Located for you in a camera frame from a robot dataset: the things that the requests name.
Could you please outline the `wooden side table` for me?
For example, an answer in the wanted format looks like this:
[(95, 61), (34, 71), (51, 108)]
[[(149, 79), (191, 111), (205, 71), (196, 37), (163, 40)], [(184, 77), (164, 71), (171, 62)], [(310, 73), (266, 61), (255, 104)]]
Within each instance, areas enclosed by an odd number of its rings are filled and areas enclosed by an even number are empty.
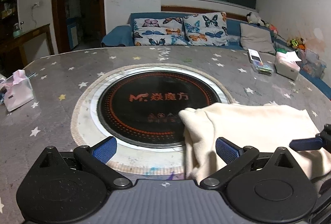
[(31, 41), (32, 39), (41, 36), (43, 34), (46, 35), (46, 41), (47, 41), (47, 47), (48, 52), (52, 56), (54, 55), (54, 48), (52, 44), (52, 39), (50, 35), (50, 24), (46, 24), (40, 27), (37, 27), (36, 29), (32, 29), (28, 32), (25, 32), (18, 37), (15, 37), (11, 40), (8, 40), (1, 44), (1, 53), (8, 53), (13, 49), (18, 48), (20, 51), (20, 57), (22, 64), (25, 66), (28, 65), (28, 59), (24, 50), (24, 44)]

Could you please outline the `black induction cooktop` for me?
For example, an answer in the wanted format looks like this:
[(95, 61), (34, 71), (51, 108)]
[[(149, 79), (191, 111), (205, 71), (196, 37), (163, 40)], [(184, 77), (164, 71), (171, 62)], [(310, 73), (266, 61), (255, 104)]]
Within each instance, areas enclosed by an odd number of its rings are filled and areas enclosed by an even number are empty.
[(222, 90), (177, 71), (146, 71), (108, 86), (97, 105), (101, 125), (135, 146), (170, 148), (184, 142), (178, 113), (221, 102)]

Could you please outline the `dark wooden door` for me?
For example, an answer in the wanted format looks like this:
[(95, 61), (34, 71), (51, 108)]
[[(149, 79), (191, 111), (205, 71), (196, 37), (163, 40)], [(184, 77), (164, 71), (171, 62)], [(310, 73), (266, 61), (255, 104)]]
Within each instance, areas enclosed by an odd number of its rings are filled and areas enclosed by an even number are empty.
[(106, 34), (104, 0), (52, 0), (59, 53), (99, 47)]

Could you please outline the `grey cushion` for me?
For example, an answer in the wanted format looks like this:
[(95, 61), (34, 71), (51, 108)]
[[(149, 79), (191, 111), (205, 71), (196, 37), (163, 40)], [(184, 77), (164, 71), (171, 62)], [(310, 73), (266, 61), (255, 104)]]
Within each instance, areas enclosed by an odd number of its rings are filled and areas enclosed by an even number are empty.
[(240, 43), (244, 50), (253, 49), (262, 53), (276, 54), (270, 32), (249, 24), (240, 24)]

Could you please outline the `pink gift bag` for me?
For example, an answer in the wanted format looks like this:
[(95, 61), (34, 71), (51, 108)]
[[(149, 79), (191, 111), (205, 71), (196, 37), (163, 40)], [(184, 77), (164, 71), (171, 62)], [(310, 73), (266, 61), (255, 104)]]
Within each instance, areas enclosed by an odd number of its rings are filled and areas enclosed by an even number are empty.
[(1, 82), (1, 90), (5, 91), (3, 102), (8, 112), (11, 112), (35, 98), (30, 79), (23, 69)]

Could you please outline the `left butterfly pillow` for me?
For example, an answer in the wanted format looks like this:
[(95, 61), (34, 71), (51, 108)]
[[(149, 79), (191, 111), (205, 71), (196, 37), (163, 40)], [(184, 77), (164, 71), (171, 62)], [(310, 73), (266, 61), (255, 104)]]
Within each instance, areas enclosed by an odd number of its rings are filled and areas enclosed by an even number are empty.
[(134, 45), (187, 45), (183, 20), (180, 17), (164, 19), (139, 18), (132, 23)]

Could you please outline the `yellow orange toy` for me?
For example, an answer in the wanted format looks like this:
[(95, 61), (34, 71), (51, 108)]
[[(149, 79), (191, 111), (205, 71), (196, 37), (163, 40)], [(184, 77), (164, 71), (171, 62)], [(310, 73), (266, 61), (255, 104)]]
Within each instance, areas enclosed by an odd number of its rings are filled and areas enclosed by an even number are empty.
[(287, 40), (287, 46), (292, 48), (293, 50), (306, 50), (305, 39), (303, 38), (293, 38)]

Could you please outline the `right butterfly pillow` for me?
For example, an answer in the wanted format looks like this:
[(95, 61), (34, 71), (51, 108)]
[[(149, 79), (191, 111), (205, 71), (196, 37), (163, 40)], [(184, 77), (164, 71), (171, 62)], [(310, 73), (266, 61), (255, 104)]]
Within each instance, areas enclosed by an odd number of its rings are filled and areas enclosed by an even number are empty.
[(227, 14), (212, 12), (183, 18), (185, 34), (192, 45), (228, 46)]

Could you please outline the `butterfly pillow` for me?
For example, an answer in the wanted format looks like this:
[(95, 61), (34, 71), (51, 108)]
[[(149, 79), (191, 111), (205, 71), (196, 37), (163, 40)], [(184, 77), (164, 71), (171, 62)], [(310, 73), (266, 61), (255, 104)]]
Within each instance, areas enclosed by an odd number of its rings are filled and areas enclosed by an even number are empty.
[(183, 18), (185, 34), (192, 45), (228, 46), (227, 14), (212, 12)]
[(164, 19), (139, 18), (132, 23), (134, 45), (187, 45), (183, 20), (180, 17)]

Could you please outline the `clear storage box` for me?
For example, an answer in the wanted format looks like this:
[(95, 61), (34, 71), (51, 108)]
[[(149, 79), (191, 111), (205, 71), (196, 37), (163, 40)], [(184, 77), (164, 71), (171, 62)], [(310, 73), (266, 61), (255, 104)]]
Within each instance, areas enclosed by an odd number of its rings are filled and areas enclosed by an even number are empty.
[(298, 57), (301, 61), (298, 65), (302, 70), (312, 77), (322, 78), (326, 69), (326, 63), (320, 59), (319, 55), (312, 50), (298, 50)]

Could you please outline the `cream sweatshirt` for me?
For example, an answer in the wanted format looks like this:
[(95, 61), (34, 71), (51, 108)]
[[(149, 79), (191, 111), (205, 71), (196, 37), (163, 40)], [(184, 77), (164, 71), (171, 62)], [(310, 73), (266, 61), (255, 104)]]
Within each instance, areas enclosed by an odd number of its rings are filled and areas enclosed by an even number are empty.
[(294, 139), (319, 133), (306, 110), (288, 105), (214, 103), (201, 109), (186, 108), (178, 115), (185, 125), (185, 176), (197, 182), (226, 166), (215, 149), (219, 137), (239, 147), (274, 152), (277, 147), (289, 147)]

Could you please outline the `white tissue box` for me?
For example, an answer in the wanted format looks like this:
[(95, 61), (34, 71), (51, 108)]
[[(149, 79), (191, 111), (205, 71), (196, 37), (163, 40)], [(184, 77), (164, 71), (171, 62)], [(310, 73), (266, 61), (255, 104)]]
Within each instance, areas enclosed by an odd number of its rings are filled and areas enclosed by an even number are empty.
[(277, 52), (274, 64), (278, 74), (296, 81), (300, 73), (300, 66), (297, 62), (301, 62), (301, 59), (297, 56), (296, 52)]

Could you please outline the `blue corner sofa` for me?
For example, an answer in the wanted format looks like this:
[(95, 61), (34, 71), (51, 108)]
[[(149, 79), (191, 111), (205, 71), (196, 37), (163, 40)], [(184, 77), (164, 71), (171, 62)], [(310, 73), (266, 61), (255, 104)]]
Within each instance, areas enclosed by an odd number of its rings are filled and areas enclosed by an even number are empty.
[(260, 53), (290, 53), (275, 31), (263, 25), (227, 19), (225, 12), (181, 14), (136, 12), (127, 25), (106, 34), (102, 46), (195, 45), (218, 46), (232, 50), (253, 49)]

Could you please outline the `black white plush toy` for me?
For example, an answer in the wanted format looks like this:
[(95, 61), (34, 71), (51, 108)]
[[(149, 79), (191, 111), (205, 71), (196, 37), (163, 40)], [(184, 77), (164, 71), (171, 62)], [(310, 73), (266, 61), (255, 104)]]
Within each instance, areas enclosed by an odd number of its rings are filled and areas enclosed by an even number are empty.
[(257, 26), (263, 26), (266, 27), (266, 23), (265, 21), (263, 21), (259, 16), (256, 16), (255, 14), (253, 14), (252, 12), (248, 13), (246, 15), (247, 18), (247, 22), (249, 24), (255, 24)]

